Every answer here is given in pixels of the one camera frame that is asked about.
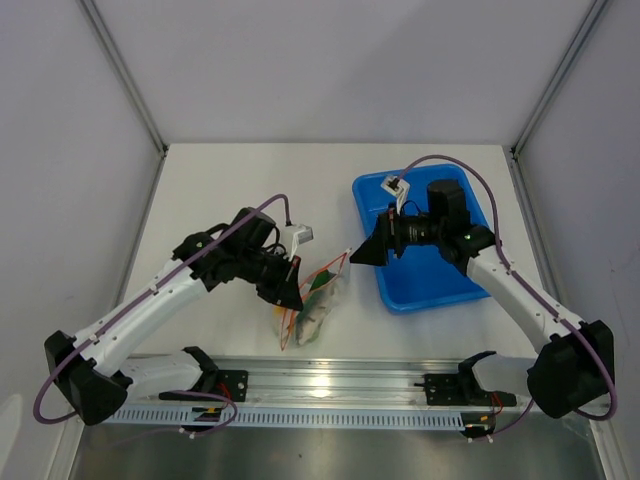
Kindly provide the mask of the clear zip bag orange zipper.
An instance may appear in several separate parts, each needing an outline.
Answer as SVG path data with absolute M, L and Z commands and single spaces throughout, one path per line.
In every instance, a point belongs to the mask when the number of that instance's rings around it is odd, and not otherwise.
M 274 307 L 272 325 L 281 352 L 299 349 L 317 341 L 328 318 L 343 303 L 349 290 L 351 248 L 299 282 L 301 311 Z

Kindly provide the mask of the yellow orange pepper toy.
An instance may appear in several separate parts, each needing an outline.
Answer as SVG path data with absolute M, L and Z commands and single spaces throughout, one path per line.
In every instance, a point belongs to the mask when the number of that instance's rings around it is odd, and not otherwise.
M 274 323 L 281 323 L 282 322 L 282 318 L 283 316 L 286 314 L 286 310 L 282 307 L 275 307 L 273 309 L 273 322 Z

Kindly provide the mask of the grey fish toy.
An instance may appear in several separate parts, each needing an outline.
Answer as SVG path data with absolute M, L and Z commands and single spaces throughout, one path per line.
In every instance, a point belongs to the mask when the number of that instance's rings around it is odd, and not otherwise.
M 314 342 L 318 337 L 327 316 L 333 310 L 333 302 L 320 300 L 311 306 L 304 305 L 303 310 L 295 319 L 295 342 L 297 346 L 304 346 Z

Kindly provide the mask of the green cucumber toy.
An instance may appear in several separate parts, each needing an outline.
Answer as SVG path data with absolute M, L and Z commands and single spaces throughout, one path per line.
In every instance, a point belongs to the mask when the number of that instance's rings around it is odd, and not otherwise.
M 311 306 L 313 303 L 320 301 L 326 293 L 328 285 L 336 277 L 336 274 L 330 270 L 321 270 L 311 282 L 309 291 L 305 299 L 305 304 Z

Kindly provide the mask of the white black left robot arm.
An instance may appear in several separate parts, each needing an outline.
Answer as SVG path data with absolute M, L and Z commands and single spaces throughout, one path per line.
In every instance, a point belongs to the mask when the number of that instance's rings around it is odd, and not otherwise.
M 312 238 L 311 227 L 288 222 L 279 228 L 251 207 L 241 209 L 229 224 L 187 236 L 129 303 L 73 335 L 56 331 L 46 339 L 53 385 L 88 426 L 145 397 L 224 399 L 219 367 L 197 346 L 138 360 L 131 355 L 179 310 L 236 279 L 253 285 L 271 305 L 301 310 L 296 251 Z

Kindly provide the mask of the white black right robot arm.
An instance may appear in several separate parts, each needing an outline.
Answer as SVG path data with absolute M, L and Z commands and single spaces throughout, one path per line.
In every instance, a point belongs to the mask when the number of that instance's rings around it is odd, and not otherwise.
M 463 361 L 456 380 L 458 395 L 479 403 L 492 391 L 530 397 L 551 418 L 580 413 L 607 395 L 611 418 L 618 399 L 614 373 L 614 338 L 601 320 L 588 323 L 532 285 L 504 251 L 497 226 L 476 224 L 462 186 L 454 179 L 427 187 L 428 210 L 406 214 L 409 185 L 387 176 L 382 187 L 394 196 L 378 215 L 369 237 L 351 255 L 353 264 L 385 267 L 410 246 L 434 246 L 442 259 L 484 289 L 519 326 L 537 356 L 534 361 L 483 352 Z

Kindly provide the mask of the blue plastic bin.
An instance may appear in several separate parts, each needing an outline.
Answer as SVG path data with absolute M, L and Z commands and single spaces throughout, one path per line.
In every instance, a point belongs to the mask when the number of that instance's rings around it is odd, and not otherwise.
M 383 180 L 397 170 L 357 177 L 352 183 L 364 233 L 372 233 L 377 215 L 395 201 L 382 188 Z M 405 209 L 408 214 L 428 209 L 427 185 L 435 180 L 455 179 L 465 192 L 467 208 L 475 224 L 489 226 L 465 171 L 454 164 L 436 164 L 412 169 L 405 177 L 410 185 Z M 389 255 L 389 264 L 374 269 L 383 304 L 393 314 L 409 314 L 487 298 L 489 294 L 440 256 L 434 246 L 410 246 L 399 259 Z

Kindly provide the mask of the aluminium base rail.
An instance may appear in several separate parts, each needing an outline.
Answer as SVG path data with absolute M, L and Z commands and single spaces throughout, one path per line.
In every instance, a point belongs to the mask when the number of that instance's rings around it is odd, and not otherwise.
M 185 352 L 173 356 L 131 358 L 120 372 L 133 380 L 128 401 L 163 401 L 162 392 L 185 393 L 205 373 L 246 370 L 249 383 L 240 405 L 289 406 L 295 408 L 404 408 L 430 406 L 424 391 L 415 387 L 424 374 L 458 373 L 456 361 L 364 361 L 336 359 L 218 358 L 203 365 Z M 210 400 L 165 401 L 213 404 Z

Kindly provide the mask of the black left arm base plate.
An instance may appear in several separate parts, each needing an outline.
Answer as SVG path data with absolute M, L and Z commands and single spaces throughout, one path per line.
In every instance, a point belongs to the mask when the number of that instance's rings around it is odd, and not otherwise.
M 214 394 L 231 399 L 234 402 L 244 402 L 248 390 L 249 372 L 246 370 L 219 370 L 216 374 L 205 373 L 190 389 L 192 395 L 175 392 L 162 392 L 158 398 L 163 401 L 196 401 L 210 400 L 207 394 Z

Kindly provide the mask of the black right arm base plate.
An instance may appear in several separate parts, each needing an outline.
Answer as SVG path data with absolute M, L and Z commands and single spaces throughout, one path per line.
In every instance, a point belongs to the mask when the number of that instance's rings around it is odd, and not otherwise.
M 482 390 L 475 380 L 459 373 L 424 374 L 421 383 L 430 406 L 515 407 L 516 396 L 510 393 Z

